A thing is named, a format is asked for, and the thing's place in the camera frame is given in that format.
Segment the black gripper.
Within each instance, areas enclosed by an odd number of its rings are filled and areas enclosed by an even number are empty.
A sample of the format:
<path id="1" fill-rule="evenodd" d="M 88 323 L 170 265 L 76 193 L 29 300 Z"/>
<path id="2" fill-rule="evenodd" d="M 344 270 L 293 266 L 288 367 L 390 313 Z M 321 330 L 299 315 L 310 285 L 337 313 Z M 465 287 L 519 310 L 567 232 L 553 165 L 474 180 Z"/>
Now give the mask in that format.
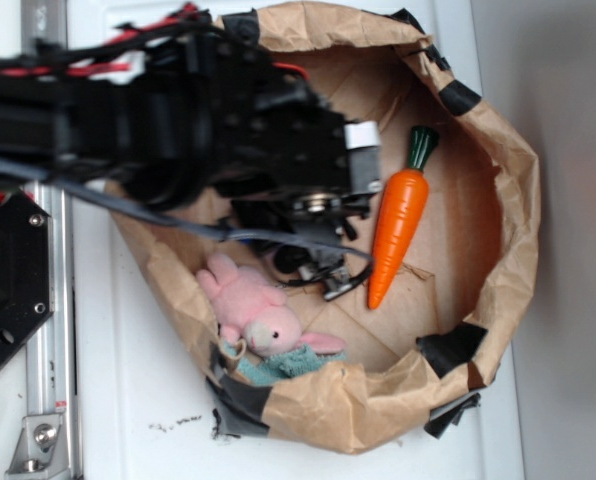
<path id="1" fill-rule="evenodd" d="M 278 85 L 257 81 L 224 107 L 225 164 L 214 188 L 230 201 L 276 203 L 301 239 L 250 240 L 252 250 L 271 258 L 285 286 L 319 283 L 327 300 L 355 289 L 369 272 L 350 273 L 343 241 L 357 239 L 350 220 L 368 218 L 382 189 L 376 123 L 347 121 L 291 74 Z"/>

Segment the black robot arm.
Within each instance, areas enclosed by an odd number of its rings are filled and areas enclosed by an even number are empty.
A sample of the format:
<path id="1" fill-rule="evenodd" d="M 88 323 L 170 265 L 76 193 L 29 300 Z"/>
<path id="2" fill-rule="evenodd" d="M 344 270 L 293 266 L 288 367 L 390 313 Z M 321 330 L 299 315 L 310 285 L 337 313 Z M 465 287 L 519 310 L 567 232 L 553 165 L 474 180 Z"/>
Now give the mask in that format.
<path id="1" fill-rule="evenodd" d="M 377 126 L 300 67 L 186 4 L 89 48 L 37 40 L 0 59 L 0 201 L 28 182 L 218 241 L 289 249 L 333 300 L 349 218 L 381 189 Z"/>

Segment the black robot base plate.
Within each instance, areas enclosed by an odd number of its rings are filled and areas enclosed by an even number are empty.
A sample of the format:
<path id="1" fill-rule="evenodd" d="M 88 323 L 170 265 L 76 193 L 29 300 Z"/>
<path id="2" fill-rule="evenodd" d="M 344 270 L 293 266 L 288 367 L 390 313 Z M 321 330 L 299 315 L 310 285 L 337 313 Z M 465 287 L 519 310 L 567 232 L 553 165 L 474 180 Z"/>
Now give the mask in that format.
<path id="1" fill-rule="evenodd" d="M 0 370 L 52 313 L 49 227 L 25 193 L 0 204 Z"/>

